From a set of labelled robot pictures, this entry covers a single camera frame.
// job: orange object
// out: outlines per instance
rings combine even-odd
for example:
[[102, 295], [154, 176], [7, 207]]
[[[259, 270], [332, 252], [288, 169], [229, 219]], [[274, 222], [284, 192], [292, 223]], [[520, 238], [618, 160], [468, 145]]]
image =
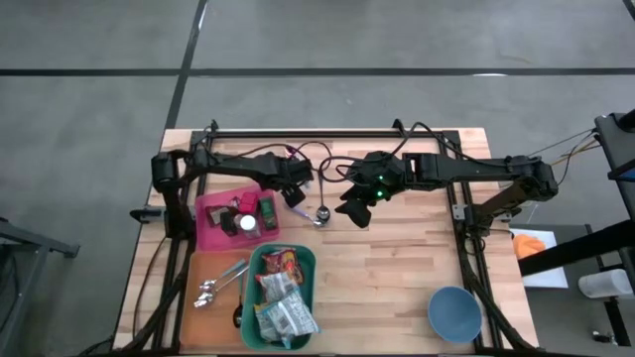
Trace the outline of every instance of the orange object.
[[514, 253], [516, 253], [516, 258], [518, 259], [542, 252], [546, 248], [545, 243], [538, 238], [526, 234], [519, 234], [514, 237]]

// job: blue bowl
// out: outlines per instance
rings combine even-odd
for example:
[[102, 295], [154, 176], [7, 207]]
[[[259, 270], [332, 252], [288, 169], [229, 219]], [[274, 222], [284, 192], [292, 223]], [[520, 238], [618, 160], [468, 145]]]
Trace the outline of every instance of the blue bowl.
[[470, 342], [480, 332], [482, 316], [476, 299], [459, 287], [437, 290], [428, 304], [428, 320], [445, 341]]

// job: white paper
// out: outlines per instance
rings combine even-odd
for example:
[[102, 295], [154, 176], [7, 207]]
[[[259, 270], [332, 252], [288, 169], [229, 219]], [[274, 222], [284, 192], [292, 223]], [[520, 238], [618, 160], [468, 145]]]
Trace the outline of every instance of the white paper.
[[[536, 237], [543, 243], [547, 249], [556, 247], [556, 236], [550, 231], [536, 231], [529, 229], [510, 229], [514, 234], [525, 234]], [[548, 270], [546, 272], [537, 273], [523, 278], [523, 284], [528, 288], [560, 288], [567, 289], [567, 276], [563, 267]]]

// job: orange tray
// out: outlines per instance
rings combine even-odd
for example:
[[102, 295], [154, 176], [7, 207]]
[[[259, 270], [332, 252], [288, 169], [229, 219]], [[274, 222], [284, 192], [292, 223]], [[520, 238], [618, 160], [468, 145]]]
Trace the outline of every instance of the orange tray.
[[241, 259], [249, 262], [251, 250], [225, 252], [194, 252], [190, 259], [186, 301], [181, 325], [182, 350], [187, 351], [236, 351], [247, 347], [240, 338], [240, 329], [234, 327], [233, 312], [238, 306], [238, 284], [236, 279], [223, 288], [211, 305], [194, 308], [200, 295], [198, 286], [205, 280], [216, 279]]

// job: white bottle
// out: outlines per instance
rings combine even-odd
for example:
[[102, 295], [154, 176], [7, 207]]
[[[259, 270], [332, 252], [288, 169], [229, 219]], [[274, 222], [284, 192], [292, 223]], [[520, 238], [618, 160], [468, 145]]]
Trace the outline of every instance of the white bottle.
[[577, 281], [579, 290], [588, 298], [608, 298], [632, 295], [633, 289], [623, 269], [591, 274]]
[[240, 229], [243, 230], [247, 238], [260, 238], [260, 229], [258, 229], [258, 221], [251, 214], [245, 214], [240, 218]]

